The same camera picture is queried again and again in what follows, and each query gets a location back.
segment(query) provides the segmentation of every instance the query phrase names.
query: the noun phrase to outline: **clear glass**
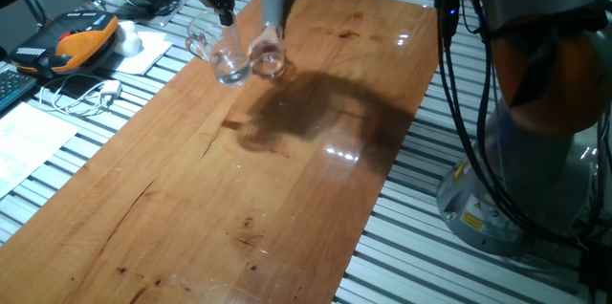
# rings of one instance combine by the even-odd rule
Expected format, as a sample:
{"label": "clear glass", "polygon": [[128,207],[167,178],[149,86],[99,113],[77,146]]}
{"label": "clear glass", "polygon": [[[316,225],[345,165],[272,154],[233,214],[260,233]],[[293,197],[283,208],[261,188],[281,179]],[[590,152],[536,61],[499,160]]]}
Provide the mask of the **clear glass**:
{"label": "clear glass", "polygon": [[259,76],[278,78],[285,72],[285,48],[281,41],[276,43],[263,41],[258,46],[258,55],[251,62],[252,71]]}
{"label": "clear glass", "polygon": [[251,74],[249,60],[240,42],[234,23],[224,27],[214,11],[197,15],[187,28],[187,49],[195,56],[207,61],[219,83],[238,86]]}

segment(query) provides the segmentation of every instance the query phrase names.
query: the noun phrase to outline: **wooden table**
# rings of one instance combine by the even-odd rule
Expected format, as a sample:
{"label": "wooden table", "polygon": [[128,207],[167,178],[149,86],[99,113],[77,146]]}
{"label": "wooden table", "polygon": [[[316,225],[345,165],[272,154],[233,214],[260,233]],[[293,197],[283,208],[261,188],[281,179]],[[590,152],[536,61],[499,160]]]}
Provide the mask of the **wooden table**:
{"label": "wooden table", "polygon": [[0,303],[330,302],[436,69],[435,11],[297,0],[286,35],[276,82],[187,64],[0,248]]}

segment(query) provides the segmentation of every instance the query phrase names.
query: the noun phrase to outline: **power adapter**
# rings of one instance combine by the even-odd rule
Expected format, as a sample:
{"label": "power adapter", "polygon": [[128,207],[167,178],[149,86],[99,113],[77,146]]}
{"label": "power adapter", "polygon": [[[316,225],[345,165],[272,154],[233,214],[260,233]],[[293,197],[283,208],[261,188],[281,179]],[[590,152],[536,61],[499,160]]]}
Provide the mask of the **power adapter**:
{"label": "power adapter", "polygon": [[100,90],[100,97],[106,103],[112,102],[115,99],[119,98],[121,94],[121,82],[118,80],[107,80],[104,82],[102,86],[102,90]]}

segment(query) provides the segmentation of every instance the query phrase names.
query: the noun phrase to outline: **wood grain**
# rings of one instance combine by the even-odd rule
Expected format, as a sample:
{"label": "wood grain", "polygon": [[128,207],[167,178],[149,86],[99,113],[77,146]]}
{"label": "wood grain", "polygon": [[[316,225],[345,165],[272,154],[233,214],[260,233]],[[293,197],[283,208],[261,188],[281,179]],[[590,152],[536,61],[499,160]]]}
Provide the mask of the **wood grain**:
{"label": "wood grain", "polygon": [[0,248],[0,302],[330,302],[435,33],[431,8],[296,0],[278,81],[226,88],[192,60]]}

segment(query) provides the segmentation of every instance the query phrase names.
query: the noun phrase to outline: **metal slotted table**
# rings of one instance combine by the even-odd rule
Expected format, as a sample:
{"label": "metal slotted table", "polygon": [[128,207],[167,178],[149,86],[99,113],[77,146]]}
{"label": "metal slotted table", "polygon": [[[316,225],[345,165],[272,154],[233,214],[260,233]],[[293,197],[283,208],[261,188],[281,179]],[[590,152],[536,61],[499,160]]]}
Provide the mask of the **metal slotted table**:
{"label": "metal slotted table", "polygon": [[[240,11],[251,0],[237,0]],[[431,6],[433,0],[403,0]],[[45,204],[125,123],[192,58],[186,26],[202,5],[190,0],[163,28],[173,43],[144,76],[106,72],[123,83],[120,100],[100,115],[50,113],[79,132],[0,201],[0,246]],[[475,15],[467,21],[475,27]],[[457,87],[469,133],[475,135],[484,80],[484,49],[462,26],[453,38]],[[43,93],[50,108],[50,92]],[[38,107],[38,94],[25,99]],[[579,252],[559,249],[544,259],[508,260],[465,245],[439,217],[437,184],[464,156],[436,73],[405,136],[395,164],[346,269],[335,303],[604,303],[578,283]],[[532,271],[534,267],[545,271]]]}

